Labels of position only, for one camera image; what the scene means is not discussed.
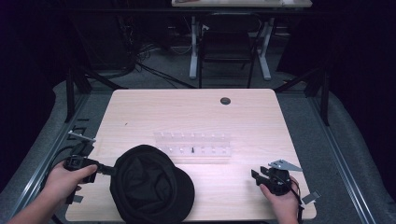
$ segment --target cable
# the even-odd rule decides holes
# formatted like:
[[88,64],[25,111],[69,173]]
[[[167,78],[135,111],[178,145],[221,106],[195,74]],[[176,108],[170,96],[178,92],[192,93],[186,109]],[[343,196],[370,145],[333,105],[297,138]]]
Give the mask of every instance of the cable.
[[170,83],[169,81],[173,81],[173,82],[176,82],[176,83],[178,83],[178,84],[181,84],[181,85],[183,85],[183,86],[185,86],[185,87],[188,87],[188,88],[191,88],[191,89],[196,89],[194,86],[192,86],[192,85],[190,85],[190,84],[188,84],[188,83],[186,83],[186,82],[180,81],[179,79],[177,79],[177,78],[175,78],[175,77],[172,77],[172,76],[167,75],[167,74],[165,74],[165,73],[163,73],[163,72],[157,71],[157,70],[155,70],[155,69],[153,69],[153,68],[147,67],[147,66],[143,65],[142,63],[136,62],[136,64],[139,65],[142,69],[144,69],[144,70],[150,72],[150,73],[153,74],[154,76],[163,78],[163,79],[166,80],[168,83]]

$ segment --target table top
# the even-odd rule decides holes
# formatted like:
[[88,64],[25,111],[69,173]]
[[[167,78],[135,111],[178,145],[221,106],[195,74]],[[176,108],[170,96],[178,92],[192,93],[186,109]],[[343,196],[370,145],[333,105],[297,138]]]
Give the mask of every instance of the table top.
[[[220,99],[231,102],[224,105]],[[265,220],[275,215],[250,170],[283,159],[299,167],[276,95],[266,89],[114,91],[96,135],[90,159],[114,165],[138,145],[156,146],[156,133],[227,134],[228,156],[169,157],[195,186],[188,221]],[[309,194],[304,173],[290,172]],[[66,212],[69,221],[121,221],[111,197],[110,177],[84,185]],[[316,216],[311,203],[303,218]]]
[[311,7],[310,0],[190,0],[177,2],[173,7]]

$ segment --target cap brim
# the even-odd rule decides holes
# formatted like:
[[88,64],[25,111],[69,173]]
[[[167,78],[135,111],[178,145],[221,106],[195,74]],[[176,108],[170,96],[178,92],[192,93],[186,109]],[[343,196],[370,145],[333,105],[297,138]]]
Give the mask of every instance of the cap brim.
[[174,174],[177,182],[177,196],[166,212],[151,217],[155,223],[179,223],[189,215],[194,204],[195,189],[191,178],[177,167],[174,168]]

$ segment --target black cap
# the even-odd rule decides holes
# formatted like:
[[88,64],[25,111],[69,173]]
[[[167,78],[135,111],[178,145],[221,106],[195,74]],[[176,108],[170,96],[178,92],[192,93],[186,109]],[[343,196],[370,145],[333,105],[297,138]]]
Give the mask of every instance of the black cap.
[[116,161],[110,191],[127,223],[171,224],[183,221],[194,203],[190,177],[156,147],[131,148]]

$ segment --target person's left hand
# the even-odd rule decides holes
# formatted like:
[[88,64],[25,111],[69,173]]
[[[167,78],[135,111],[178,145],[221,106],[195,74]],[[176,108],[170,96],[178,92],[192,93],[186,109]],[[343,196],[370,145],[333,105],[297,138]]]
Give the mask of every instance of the person's left hand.
[[81,182],[81,180],[93,173],[97,169],[96,165],[90,165],[76,171],[64,169],[64,162],[59,162],[49,173],[46,186],[43,191],[53,195],[60,203],[64,203]]

